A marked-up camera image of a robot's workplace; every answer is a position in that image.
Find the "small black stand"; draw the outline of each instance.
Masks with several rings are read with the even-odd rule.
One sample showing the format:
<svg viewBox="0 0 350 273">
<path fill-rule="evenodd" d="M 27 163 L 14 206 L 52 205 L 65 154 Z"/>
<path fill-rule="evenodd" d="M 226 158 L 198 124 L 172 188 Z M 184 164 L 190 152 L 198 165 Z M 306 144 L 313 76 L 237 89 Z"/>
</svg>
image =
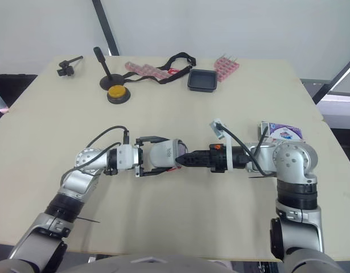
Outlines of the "small black stand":
<svg viewBox="0 0 350 273">
<path fill-rule="evenodd" d="M 70 65 L 70 63 L 73 63 L 74 61 L 77 61 L 77 60 L 80 60 L 82 59 L 83 57 L 82 56 L 79 56 L 77 58 L 74 58 L 72 60 L 69 60 L 69 61 L 62 61 L 61 63 L 59 63 L 59 67 L 61 69 L 58 69 L 57 70 L 57 73 L 58 75 L 61 77 L 61 76 L 71 76 L 74 74 L 74 70 L 73 70 L 73 67 Z"/>
<path fill-rule="evenodd" d="M 105 63 L 105 58 L 104 55 L 101 52 L 100 47 L 94 47 L 94 53 L 96 55 L 97 60 L 99 61 L 99 63 L 101 63 L 106 76 L 103 77 L 100 80 L 100 87 L 103 88 L 104 90 L 109 90 L 110 87 L 114 86 L 114 85 L 123 85 L 124 84 L 124 77 L 122 75 L 119 74 L 111 74 L 108 66 Z"/>
</svg>

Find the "small tripod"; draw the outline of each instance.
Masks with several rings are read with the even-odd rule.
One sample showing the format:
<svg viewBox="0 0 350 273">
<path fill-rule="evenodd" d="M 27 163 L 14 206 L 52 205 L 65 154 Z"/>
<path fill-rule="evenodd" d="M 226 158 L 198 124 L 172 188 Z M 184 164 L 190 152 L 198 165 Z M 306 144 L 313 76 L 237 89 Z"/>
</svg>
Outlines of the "small tripod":
<svg viewBox="0 0 350 273">
<path fill-rule="evenodd" d="M 73 70 L 73 67 L 70 65 L 70 63 L 73 63 L 74 61 L 80 60 L 82 58 L 83 58 L 82 56 L 79 56 L 72 60 L 69 60 L 69 61 L 64 60 L 61 63 L 59 63 L 59 67 L 61 67 L 61 69 L 57 70 L 58 75 L 59 76 L 73 75 L 75 71 Z"/>
</svg>

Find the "white wall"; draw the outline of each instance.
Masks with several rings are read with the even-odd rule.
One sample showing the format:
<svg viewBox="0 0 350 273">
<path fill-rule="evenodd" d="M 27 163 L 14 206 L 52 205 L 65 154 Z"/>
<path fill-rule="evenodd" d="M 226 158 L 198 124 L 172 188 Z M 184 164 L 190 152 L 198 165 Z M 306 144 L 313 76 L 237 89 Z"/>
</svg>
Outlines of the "white wall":
<svg viewBox="0 0 350 273">
<path fill-rule="evenodd" d="M 350 60 L 350 0 L 102 0 L 122 55 L 288 59 L 332 79 Z M 0 0 L 0 73 L 107 48 L 91 0 Z"/>
<path fill-rule="evenodd" d="M 56 55 L 107 48 L 91 0 L 0 0 L 0 73 L 39 73 Z"/>
<path fill-rule="evenodd" d="M 350 61 L 350 0 L 102 0 L 122 55 L 288 59 L 331 80 Z"/>
</svg>

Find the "round black base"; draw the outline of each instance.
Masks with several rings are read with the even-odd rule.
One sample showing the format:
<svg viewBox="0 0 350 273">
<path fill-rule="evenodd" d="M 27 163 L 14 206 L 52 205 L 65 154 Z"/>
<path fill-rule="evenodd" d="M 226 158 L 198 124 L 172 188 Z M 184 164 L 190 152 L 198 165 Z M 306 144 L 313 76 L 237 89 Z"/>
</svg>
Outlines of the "round black base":
<svg viewBox="0 0 350 273">
<path fill-rule="evenodd" d="M 115 85 L 123 85 L 124 84 L 124 78 L 122 75 L 119 74 L 112 74 L 112 79 L 110 80 L 108 76 L 103 77 L 100 80 L 100 87 L 104 90 L 108 91 L 110 87 Z"/>
<path fill-rule="evenodd" d="M 130 92 L 127 88 L 125 88 L 125 94 L 121 98 L 112 98 L 111 96 L 109 96 L 109 93 L 106 95 L 106 97 L 108 98 L 108 101 L 113 103 L 113 104 L 123 104 L 124 102 L 129 100 Z"/>
</svg>

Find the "metal pole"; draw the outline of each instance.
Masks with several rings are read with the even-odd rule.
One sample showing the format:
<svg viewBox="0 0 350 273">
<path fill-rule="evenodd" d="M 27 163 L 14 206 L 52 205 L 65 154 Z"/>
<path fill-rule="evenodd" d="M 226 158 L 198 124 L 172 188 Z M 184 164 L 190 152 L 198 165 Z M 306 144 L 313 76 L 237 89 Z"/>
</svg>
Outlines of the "metal pole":
<svg viewBox="0 0 350 273">
<path fill-rule="evenodd" d="M 102 31 L 104 33 L 106 42 L 108 43 L 108 47 L 112 55 L 119 56 L 119 51 L 116 45 L 116 41 L 114 40 L 112 31 L 110 29 L 108 19 L 106 18 L 104 8 L 102 7 L 100 0 L 92 0 L 94 4 L 94 8 L 96 11 L 96 15 L 99 19 Z"/>
</svg>

